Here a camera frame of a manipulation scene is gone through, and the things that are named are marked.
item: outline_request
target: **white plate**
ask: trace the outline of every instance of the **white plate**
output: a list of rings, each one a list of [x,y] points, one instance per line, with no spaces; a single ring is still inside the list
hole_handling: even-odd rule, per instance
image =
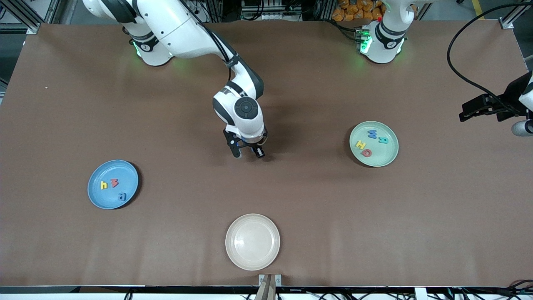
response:
[[[226,252],[231,261],[246,271],[270,265],[278,256],[281,240],[276,225],[258,214],[240,216],[226,234]]]

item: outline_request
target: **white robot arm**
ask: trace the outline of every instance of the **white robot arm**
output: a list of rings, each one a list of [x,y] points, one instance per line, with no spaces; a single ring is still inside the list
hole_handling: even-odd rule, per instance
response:
[[[218,55],[235,77],[213,97],[216,114],[226,123],[224,136],[234,157],[250,147],[264,156],[267,139],[263,113],[257,103],[263,81],[220,36],[204,26],[179,0],[83,0],[95,16],[121,23],[132,37],[138,55],[151,66],[172,57]]]
[[[383,0],[387,11],[381,22],[372,21],[362,27],[364,40],[359,51],[378,64],[386,64],[401,51],[405,33],[415,19],[411,4],[438,0]]]

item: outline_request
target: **light green plate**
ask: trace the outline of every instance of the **light green plate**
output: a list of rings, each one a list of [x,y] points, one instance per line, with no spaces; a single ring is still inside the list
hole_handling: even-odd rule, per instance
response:
[[[360,162],[371,167],[383,167],[398,155],[398,138],[387,125],[366,121],[352,130],[350,149]]]

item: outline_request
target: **wire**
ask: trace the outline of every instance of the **wire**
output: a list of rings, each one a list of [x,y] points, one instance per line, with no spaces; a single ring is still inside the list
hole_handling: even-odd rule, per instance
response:
[[[207,26],[205,26],[205,24],[198,18],[198,16],[194,13],[192,13],[192,15],[195,16],[196,20],[198,21],[197,24],[201,25],[204,30],[207,32],[207,34],[209,35],[209,37],[211,37],[211,39],[213,40],[213,43],[215,43],[216,47],[218,48],[218,50],[220,51],[220,53],[222,54],[222,57],[224,58],[224,63],[228,63],[230,61],[229,57],[228,57],[228,54],[226,53],[226,50],[224,49],[224,47],[220,44],[220,41],[219,39],[215,36],[215,34],[213,34],[213,32],[207,28]],[[228,68],[228,81],[231,79],[231,68]]]
[[[130,288],[126,295],[124,296],[124,300],[132,300],[133,299],[133,292],[135,291],[134,288]]]
[[[465,293],[464,289],[461,289],[461,294],[463,294],[463,300],[470,300],[468,295]]]
[[[287,5],[285,5],[285,8],[283,9],[283,11],[292,11],[294,10],[294,6],[298,6],[298,5],[302,5],[302,2],[303,0],[290,0],[289,3]]]
[[[483,297],[481,297],[480,295],[476,293],[471,293],[471,294],[474,295],[474,297],[479,298],[480,300],[485,300]]]
[[[302,17],[302,14],[304,14],[304,13],[306,13],[306,12],[310,12],[310,11],[312,11],[312,10],[313,10],[313,9],[308,9],[308,10],[306,10],[306,11],[302,11],[302,12],[300,13],[300,16],[298,17],[298,22],[300,21],[300,18]]]
[[[323,294],[322,296],[320,296],[320,298],[318,298],[318,300],[324,300],[324,297],[326,295],[333,295],[335,298],[337,298],[337,300],[341,300],[337,295],[335,295],[334,293],[325,293]]]
[[[402,299],[400,299],[400,297],[399,297],[400,294],[398,294],[398,296],[394,296],[394,295],[389,294],[389,293],[386,293],[386,294],[389,295],[389,296],[391,296],[391,297],[393,297],[393,298],[396,298],[396,300],[402,300]]]
[[[519,114],[520,112],[510,106],[508,106],[507,104],[503,103],[503,101],[498,97],[496,96],[493,92],[489,91],[487,88],[485,88],[484,86],[480,85],[480,84],[477,84],[473,81],[471,81],[470,79],[466,78],[463,74],[461,74],[455,67],[454,65],[451,63],[451,59],[450,59],[450,52],[451,52],[451,47],[454,45],[455,43],[455,40],[457,39],[457,37],[468,27],[470,26],[472,23],[474,23],[475,21],[477,21],[478,19],[480,19],[481,17],[484,17],[485,15],[487,15],[488,13],[491,13],[493,11],[497,11],[497,10],[500,10],[500,9],[504,9],[504,8],[507,8],[507,7],[518,7],[518,6],[532,6],[533,3],[511,3],[511,4],[505,4],[505,5],[500,5],[500,6],[497,6],[493,9],[490,9],[482,14],[480,14],[479,16],[473,18],[472,20],[470,20],[468,23],[466,23],[465,26],[463,26],[461,29],[459,29],[459,31],[455,34],[454,38],[451,39],[451,42],[450,42],[450,45],[448,46],[448,51],[446,53],[446,59],[448,61],[448,66],[450,66],[451,70],[457,75],[459,76],[459,78],[461,78],[462,80],[464,80],[465,82],[467,82],[468,84],[484,91],[485,93],[489,94],[491,97],[493,97],[501,106],[505,107],[505,109],[507,109],[509,112],[513,113],[513,114]]]
[[[204,6],[204,2],[202,2],[202,1],[198,1],[198,0],[197,0],[197,2],[200,2],[200,6],[202,7],[202,9],[204,9],[204,11],[205,11],[206,14],[210,14],[211,17],[222,18],[221,15],[217,15],[217,14],[210,13],[210,12],[207,10],[207,8],[205,8],[205,6]]]
[[[518,287],[518,286],[523,285],[524,283],[530,283],[530,282],[533,282],[533,280],[521,280],[521,281],[519,281],[519,282],[517,282],[517,283],[515,283],[515,284],[513,284],[513,285],[511,285],[511,286],[508,286],[507,288],[508,288],[508,289],[513,289],[513,288],[516,288],[516,287]]]
[[[200,2],[200,5],[196,6],[196,5],[195,5],[194,3],[192,3],[192,1],[191,1],[191,3],[194,5],[195,8],[199,9],[200,7],[203,6],[203,5],[201,4],[201,1],[199,1],[199,0],[195,0],[195,1],[196,1],[196,4],[198,4],[198,2]]]
[[[261,1],[261,2],[257,4],[257,12],[255,13],[255,16],[253,16],[251,19],[247,19],[247,18],[243,17],[244,20],[246,20],[246,21],[254,21],[254,20],[257,20],[263,14],[263,11],[265,9],[265,2],[264,2],[264,0],[257,0],[257,1]]]
[[[364,42],[364,40],[359,39],[359,38],[351,37],[350,35],[348,35],[346,32],[343,31],[343,30],[345,30],[345,31],[349,31],[349,32],[353,32],[353,33],[354,33],[354,32],[356,32],[355,29],[341,26],[341,25],[337,24],[337,22],[336,22],[335,20],[320,19],[319,21],[328,22],[328,23],[330,23],[331,25],[337,27],[337,29],[339,29],[339,30],[341,31],[342,35],[344,35],[347,39],[349,39],[349,40],[351,40],[351,41],[354,41],[354,42]]]

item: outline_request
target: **blue plate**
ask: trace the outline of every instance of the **blue plate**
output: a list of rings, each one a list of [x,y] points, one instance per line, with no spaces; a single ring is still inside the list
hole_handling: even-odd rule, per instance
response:
[[[87,185],[89,199],[99,208],[115,209],[133,198],[139,186],[139,174],[127,161],[113,160],[99,166]]]

